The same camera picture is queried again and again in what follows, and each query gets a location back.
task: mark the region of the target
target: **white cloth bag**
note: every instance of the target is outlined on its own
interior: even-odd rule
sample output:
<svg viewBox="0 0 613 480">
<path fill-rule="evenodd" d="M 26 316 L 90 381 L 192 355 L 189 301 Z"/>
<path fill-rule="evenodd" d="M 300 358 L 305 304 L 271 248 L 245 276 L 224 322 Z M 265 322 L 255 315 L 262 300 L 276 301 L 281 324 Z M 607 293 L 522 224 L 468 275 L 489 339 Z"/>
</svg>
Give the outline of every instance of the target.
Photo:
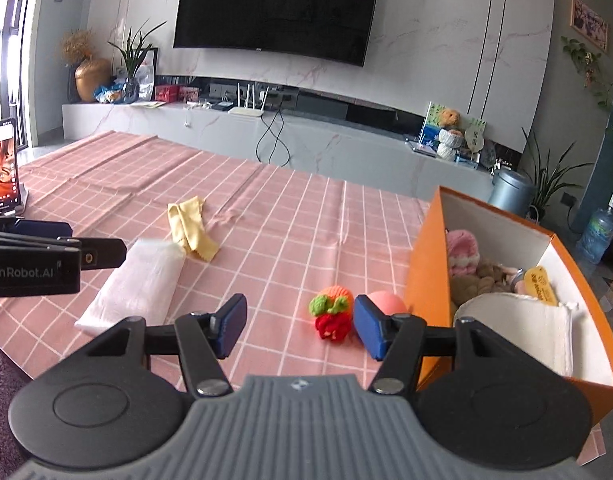
<svg viewBox="0 0 613 480">
<path fill-rule="evenodd" d="M 530 296 L 483 294 L 458 308 L 455 319 L 470 316 L 487 325 L 534 359 L 564 377 L 573 374 L 572 314 Z"/>
<path fill-rule="evenodd" d="M 100 335 L 129 316 L 144 317 L 149 326 L 162 325 L 184 259 L 184 251 L 173 242 L 139 239 L 75 322 L 76 328 Z"/>
</svg>

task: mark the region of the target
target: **wall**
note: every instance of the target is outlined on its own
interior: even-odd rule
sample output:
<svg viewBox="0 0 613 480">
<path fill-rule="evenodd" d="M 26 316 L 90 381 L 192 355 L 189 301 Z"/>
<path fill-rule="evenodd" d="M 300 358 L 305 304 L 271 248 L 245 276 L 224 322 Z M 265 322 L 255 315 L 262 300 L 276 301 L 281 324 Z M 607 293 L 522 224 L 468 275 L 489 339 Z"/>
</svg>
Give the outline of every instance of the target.
<svg viewBox="0 0 613 480">
<path fill-rule="evenodd" d="M 609 117 L 609 123 L 613 124 L 613 109 Z M 580 209 L 575 216 L 573 228 L 582 231 L 589 221 L 589 217 L 597 208 L 604 208 L 609 203 L 613 193 L 613 133 L 607 132 L 602 140 L 600 153 L 589 186 L 580 202 Z"/>
<path fill-rule="evenodd" d="M 609 47 L 603 60 L 603 71 L 613 80 L 613 0 L 583 0 L 609 23 Z M 540 95 L 534 128 L 542 156 L 551 150 L 551 159 L 557 160 L 569 144 L 576 144 L 565 162 L 580 164 L 595 162 L 607 126 L 608 113 L 600 110 L 597 99 L 584 88 L 584 76 L 576 73 L 570 57 L 562 52 L 562 36 L 583 41 L 570 27 L 571 0 L 555 0 L 553 31 L 544 85 Z M 533 174 L 528 152 L 522 158 L 522 167 Z M 589 183 L 592 167 L 573 170 L 566 182 L 579 184 L 582 189 L 567 192 L 578 199 Z M 562 191 L 556 193 L 549 205 L 545 225 L 554 230 L 566 229 L 568 208 L 561 204 Z"/>
<path fill-rule="evenodd" d="M 90 0 L 38 0 L 36 42 L 31 53 L 35 63 L 31 70 L 35 127 L 38 135 L 62 126 L 62 104 L 66 103 L 64 61 L 60 57 L 59 43 L 65 33 L 78 30 L 82 22 L 86 27 Z"/>
<path fill-rule="evenodd" d="M 128 27 L 156 31 L 158 72 L 318 89 L 424 115 L 430 100 L 489 121 L 488 137 L 522 151 L 547 62 L 553 0 L 378 0 L 365 66 L 226 49 L 173 49 L 179 0 L 91 0 L 98 50 Z M 198 12 L 215 12 L 200 9 Z"/>
</svg>

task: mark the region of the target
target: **knitted strawberry toy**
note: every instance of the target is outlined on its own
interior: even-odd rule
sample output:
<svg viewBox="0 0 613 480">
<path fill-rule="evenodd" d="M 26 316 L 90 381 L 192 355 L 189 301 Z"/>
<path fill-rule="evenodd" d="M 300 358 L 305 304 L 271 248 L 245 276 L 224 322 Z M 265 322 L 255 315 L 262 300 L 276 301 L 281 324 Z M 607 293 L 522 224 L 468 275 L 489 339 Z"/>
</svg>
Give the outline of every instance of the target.
<svg viewBox="0 0 613 480">
<path fill-rule="evenodd" d="M 353 294 L 343 286 L 325 288 L 311 300 L 309 312 L 322 339 L 344 341 L 353 328 L 353 301 Z"/>
</svg>

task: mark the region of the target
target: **blue gripper pad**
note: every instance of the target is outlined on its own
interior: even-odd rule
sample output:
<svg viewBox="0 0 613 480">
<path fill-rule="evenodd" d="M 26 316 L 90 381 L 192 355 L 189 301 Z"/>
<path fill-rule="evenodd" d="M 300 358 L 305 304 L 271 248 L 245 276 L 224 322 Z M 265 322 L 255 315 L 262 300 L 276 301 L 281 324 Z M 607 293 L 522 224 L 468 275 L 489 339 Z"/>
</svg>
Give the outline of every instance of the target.
<svg viewBox="0 0 613 480">
<path fill-rule="evenodd" d="M 40 238 L 71 238 L 73 229 L 66 222 L 45 222 L 35 220 L 18 220 L 6 228 L 14 235 L 39 236 Z"/>
<path fill-rule="evenodd" d="M 353 325 L 371 357 L 383 361 L 391 345 L 387 338 L 389 316 L 382 313 L 368 296 L 360 294 L 353 304 Z"/>
<path fill-rule="evenodd" d="M 243 294 L 234 294 L 211 316 L 211 347 L 218 359 L 231 355 L 237 339 L 246 325 L 247 303 Z"/>
</svg>

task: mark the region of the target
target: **smartphone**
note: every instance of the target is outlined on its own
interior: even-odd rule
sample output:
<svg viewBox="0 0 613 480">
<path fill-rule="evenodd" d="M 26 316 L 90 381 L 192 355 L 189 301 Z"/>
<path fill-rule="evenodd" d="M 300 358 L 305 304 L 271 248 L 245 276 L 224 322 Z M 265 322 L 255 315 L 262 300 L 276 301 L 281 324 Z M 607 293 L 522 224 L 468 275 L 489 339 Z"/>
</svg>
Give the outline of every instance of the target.
<svg viewBox="0 0 613 480">
<path fill-rule="evenodd" d="M 0 213 L 22 205 L 14 119 L 0 121 Z"/>
</svg>

